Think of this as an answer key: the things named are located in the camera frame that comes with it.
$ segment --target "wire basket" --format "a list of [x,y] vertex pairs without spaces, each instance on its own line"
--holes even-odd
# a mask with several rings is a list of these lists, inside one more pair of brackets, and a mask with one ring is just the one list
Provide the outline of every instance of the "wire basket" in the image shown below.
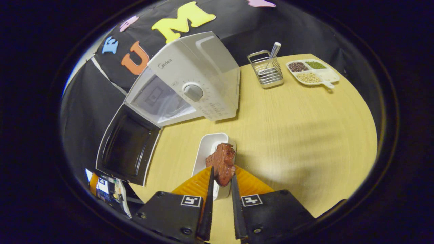
[[283,84],[283,75],[277,58],[270,59],[269,51],[259,51],[247,56],[263,88]]

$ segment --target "microwave control knob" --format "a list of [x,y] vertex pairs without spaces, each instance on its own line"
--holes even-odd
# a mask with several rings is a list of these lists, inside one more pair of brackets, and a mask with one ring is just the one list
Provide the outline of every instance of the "microwave control knob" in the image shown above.
[[197,102],[204,95],[204,92],[199,86],[188,85],[184,88],[184,94],[194,102]]

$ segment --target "wooden table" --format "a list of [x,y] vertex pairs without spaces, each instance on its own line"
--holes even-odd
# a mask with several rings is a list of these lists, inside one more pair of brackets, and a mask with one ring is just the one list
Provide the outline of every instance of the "wooden table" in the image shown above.
[[[274,190],[289,190],[318,217],[348,198],[374,164],[377,135],[363,98],[342,75],[332,92],[305,86],[285,67],[312,54],[279,57],[282,86],[263,89],[250,65],[241,67],[237,117],[204,117],[167,126],[155,148],[146,186],[130,184],[147,202],[156,191],[172,191],[191,177],[202,136],[225,132],[237,143],[235,164]],[[237,243],[231,196],[216,200],[211,243]]]

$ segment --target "white bowl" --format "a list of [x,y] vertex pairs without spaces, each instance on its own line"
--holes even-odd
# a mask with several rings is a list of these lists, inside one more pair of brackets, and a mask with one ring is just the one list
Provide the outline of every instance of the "white bowl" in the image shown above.
[[[194,163],[193,172],[191,173],[191,176],[199,173],[200,171],[204,170],[206,165],[206,159],[209,155],[213,154],[217,146],[220,143],[229,143],[233,145],[233,149],[235,152],[237,151],[237,145],[234,141],[229,139],[229,136],[227,136],[226,133],[213,133],[213,134],[207,134],[204,135],[201,139],[201,143],[199,144],[199,149],[197,151],[196,155],[196,162]],[[225,187],[221,187],[217,184],[217,182],[214,180],[214,189],[213,189],[213,201],[217,199],[227,198],[229,196],[230,191],[230,182]]]

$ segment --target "microwave oven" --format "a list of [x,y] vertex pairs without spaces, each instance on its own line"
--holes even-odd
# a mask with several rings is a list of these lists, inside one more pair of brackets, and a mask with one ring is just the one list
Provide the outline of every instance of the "microwave oven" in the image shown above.
[[239,86],[240,68],[213,32],[170,42],[148,62],[108,125],[96,169],[145,185],[162,127],[235,117]]

